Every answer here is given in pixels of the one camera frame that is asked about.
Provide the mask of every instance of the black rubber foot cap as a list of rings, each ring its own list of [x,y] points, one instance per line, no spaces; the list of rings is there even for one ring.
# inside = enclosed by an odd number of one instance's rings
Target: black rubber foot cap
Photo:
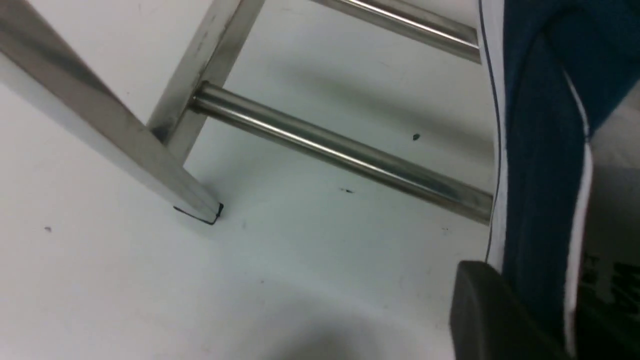
[[[218,213],[216,214],[216,218],[215,218],[215,219],[213,219],[213,221],[206,221],[206,220],[202,220],[201,218],[199,218],[199,217],[195,217],[195,216],[193,216],[193,215],[191,215],[191,214],[189,214],[189,213],[185,212],[184,210],[182,210],[182,209],[180,209],[180,208],[177,208],[177,207],[175,207],[175,206],[174,206],[173,208],[174,208],[174,209],[176,209],[177,211],[180,211],[181,213],[183,213],[183,214],[187,215],[188,217],[191,217],[191,218],[194,218],[194,219],[196,219],[196,220],[202,221],[203,223],[205,223],[205,224],[207,224],[207,225],[213,225],[213,224],[215,224],[215,223],[216,223],[216,221],[218,221],[218,218],[219,218],[219,217],[220,217],[220,215],[222,214],[222,209],[224,209],[224,208],[225,208],[225,206],[224,206],[224,204],[222,204],[222,203],[220,204],[220,207],[218,208]]]

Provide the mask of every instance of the white tiled floor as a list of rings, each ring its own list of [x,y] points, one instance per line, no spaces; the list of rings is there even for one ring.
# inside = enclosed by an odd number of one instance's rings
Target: white tiled floor
[[[206,1],[65,2],[75,12],[34,4],[146,119],[195,29],[160,36],[161,16]],[[473,6],[432,5],[463,18]],[[18,96],[36,85],[4,58],[0,79],[0,356],[452,358],[455,266],[484,256],[485,226],[214,120],[187,168],[225,216],[199,224]],[[478,65],[311,2],[267,0],[227,88],[492,190]]]

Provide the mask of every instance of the black object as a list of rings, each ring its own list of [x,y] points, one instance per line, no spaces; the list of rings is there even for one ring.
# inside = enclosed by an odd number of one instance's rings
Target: black object
[[[581,291],[575,319],[578,359],[640,359],[640,325]]]
[[[480,261],[458,264],[449,318],[457,360],[567,360],[504,279]]]

